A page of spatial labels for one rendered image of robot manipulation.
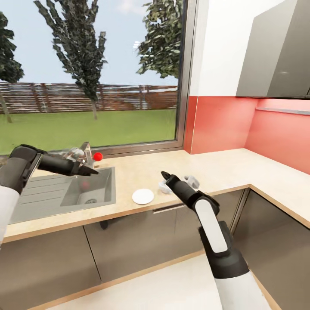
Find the saucer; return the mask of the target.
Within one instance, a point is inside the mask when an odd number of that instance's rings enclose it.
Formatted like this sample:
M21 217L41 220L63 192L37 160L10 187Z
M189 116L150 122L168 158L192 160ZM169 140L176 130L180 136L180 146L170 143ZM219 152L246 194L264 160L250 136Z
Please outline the saucer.
M149 189L139 189L132 195L132 199L137 204L147 204L154 198L154 194Z

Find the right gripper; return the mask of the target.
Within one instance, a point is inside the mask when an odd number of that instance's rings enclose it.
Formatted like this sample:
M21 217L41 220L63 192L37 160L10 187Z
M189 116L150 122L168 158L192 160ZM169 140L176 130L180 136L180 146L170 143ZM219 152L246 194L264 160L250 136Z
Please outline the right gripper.
M187 183L183 182L179 177L177 176L171 176L169 173L166 171L161 171L161 174L166 180L166 185L173 190L173 193L179 198L179 200L182 202L181 195L182 193L189 188L192 188L191 186L187 185Z

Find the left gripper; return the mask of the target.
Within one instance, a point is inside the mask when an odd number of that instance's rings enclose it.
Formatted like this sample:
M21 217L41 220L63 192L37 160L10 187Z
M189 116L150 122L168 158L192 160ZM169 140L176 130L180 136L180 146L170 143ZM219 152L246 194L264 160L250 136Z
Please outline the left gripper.
M70 161L60 157L56 157L51 173L63 174L65 176L90 176L91 174L99 174L96 170L91 169L84 164L81 165L81 161L79 160Z

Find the coffee cup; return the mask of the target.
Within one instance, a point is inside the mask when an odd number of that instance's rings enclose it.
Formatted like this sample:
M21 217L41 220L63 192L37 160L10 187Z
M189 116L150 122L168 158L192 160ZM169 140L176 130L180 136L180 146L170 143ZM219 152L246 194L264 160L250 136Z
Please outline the coffee cup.
M166 185L166 180L162 180L159 182L159 188L163 193L173 192L169 186Z

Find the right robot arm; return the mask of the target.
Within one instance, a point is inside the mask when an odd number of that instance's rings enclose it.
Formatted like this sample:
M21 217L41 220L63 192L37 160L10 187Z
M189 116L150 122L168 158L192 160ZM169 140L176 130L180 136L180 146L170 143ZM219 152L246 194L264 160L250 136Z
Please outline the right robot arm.
M198 231L223 310L271 310L227 224L217 219L219 203L197 190L200 183L192 174L182 180L164 170L161 174L179 200L198 215Z

